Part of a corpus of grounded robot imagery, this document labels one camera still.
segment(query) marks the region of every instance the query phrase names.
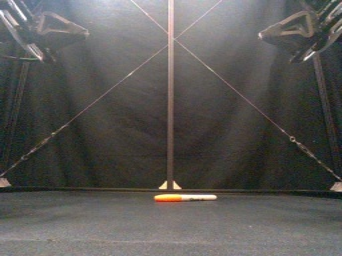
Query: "gray carpet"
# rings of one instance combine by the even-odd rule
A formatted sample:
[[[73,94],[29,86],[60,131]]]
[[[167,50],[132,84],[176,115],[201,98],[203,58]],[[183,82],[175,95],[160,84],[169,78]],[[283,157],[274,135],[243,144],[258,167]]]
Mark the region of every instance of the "gray carpet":
[[[0,255],[342,255],[342,200],[221,194],[1,193]]]

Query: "black curtain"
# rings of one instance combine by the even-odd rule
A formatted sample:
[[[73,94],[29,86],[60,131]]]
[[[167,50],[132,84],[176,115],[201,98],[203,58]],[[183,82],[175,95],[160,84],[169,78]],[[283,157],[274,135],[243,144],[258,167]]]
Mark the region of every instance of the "black curtain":
[[[164,182],[167,34],[139,8],[167,30],[167,0],[135,3],[45,2],[44,10],[91,36],[60,52],[56,64],[30,66],[8,165],[113,89],[8,173],[13,185]],[[300,7],[228,0],[205,14],[216,3],[175,1],[175,36],[191,51],[175,43],[175,181],[188,189],[328,189],[331,175],[234,91],[331,166],[312,62],[288,64],[287,53],[258,40]]]

